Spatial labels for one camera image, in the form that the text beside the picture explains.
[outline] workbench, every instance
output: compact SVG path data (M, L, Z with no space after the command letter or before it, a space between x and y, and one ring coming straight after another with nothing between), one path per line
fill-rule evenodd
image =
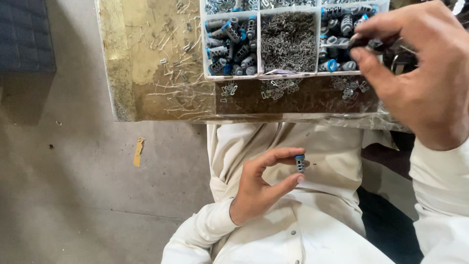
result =
M278 100L262 99L260 80L237 80L236 93L223 97L221 88L228 82L203 76L199 1L181 0L179 8L174 0L96 1L116 122L310 122L406 130L373 89L345 102L330 77L305 78L299 91ZM188 44L192 48L186 52Z

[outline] yellow paper scrap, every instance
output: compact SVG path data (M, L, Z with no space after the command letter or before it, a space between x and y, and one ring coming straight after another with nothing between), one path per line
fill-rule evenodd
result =
M137 139L137 147L135 148L135 155L134 155L134 165L140 167L140 158L142 154L142 149L144 148L144 141L145 139L139 137Z

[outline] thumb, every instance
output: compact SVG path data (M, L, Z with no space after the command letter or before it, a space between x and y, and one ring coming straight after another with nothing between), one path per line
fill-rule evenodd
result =
M295 173L288 176L285 180L277 183L276 185L269 188L269 193L273 197L280 199L282 196L291 192L295 187L304 181L304 175L302 173Z
M396 84L397 78L391 71L381 65L375 54L367 51L362 47L353 48L350 55L357 62L363 76L375 88L378 96L384 95L389 92L389 89L398 87Z

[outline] white kurta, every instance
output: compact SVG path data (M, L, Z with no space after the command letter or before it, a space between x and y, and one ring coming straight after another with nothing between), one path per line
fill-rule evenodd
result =
M179 227L162 263L392 263L364 238L356 194L362 179L361 130L277 123L208 125L207 130L215 203ZM243 162L283 147L306 149L311 162L306 180L264 216L236 226L229 207ZM469 262L469 141L446 152L416 141L411 162L423 263ZM278 164L267 168L263 179L275 184L294 172L295 166Z

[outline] sleeve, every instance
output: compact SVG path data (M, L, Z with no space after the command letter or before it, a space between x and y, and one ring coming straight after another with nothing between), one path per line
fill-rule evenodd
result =
M161 263L212 263L208 249L238 227L229 213L232 201L205 205L187 219L165 246Z
M416 140L410 161L422 263L468 263L469 140L449 151L430 150Z

